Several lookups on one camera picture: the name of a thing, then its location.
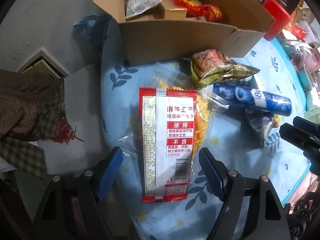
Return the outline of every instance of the red container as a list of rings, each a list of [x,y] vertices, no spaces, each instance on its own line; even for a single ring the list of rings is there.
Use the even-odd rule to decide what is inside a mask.
[[[271,41],[277,34],[287,26],[291,18],[287,11],[276,2],[276,0],[265,0],[263,6],[269,11],[269,13],[276,20],[271,26],[270,30],[264,35],[264,37]]]

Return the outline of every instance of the metal screw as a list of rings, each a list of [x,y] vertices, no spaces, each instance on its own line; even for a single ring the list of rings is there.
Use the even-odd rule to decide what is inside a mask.
[[[261,176],[261,179],[264,181],[264,182],[268,182],[269,181],[269,177],[267,175],[262,175]]]
[[[53,180],[54,182],[57,182],[57,181],[60,180],[60,176],[59,176],[59,175],[56,175],[56,176],[54,176],[54,177],[52,178],[52,180]]]
[[[91,176],[93,175],[93,171],[86,171],[86,172],[84,173],[84,175],[85,175],[86,177],[91,177]]]
[[[238,175],[238,172],[234,171],[234,170],[230,170],[229,171],[229,175],[232,176],[232,177],[235,177]]]

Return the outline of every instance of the blue cylindrical can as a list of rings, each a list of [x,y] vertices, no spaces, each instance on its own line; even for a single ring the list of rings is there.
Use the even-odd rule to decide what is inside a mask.
[[[213,93],[227,100],[231,106],[244,106],[252,110],[289,116],[292,112],[290,98],[273,93],[225,83],[213,84]]]

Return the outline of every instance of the barcode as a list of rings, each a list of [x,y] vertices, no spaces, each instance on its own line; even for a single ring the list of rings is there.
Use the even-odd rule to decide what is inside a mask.
[[[175,183],[177,180],[188,180],[189,168],[190,158],[180,158],[176,160]]]

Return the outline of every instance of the plaid cloth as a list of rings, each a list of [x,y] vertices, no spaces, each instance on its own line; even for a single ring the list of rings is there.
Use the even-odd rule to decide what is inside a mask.
[[[37,115],[34,128],[28,134],[28,141],[35,138],[55,137],[59,132],[58,117],[64,100],[64,82],[59,90],[45,104]],[[0,157],[14,168],[33,176],[44,178],[46,165],[43,149],[21,139],[0,134]]]

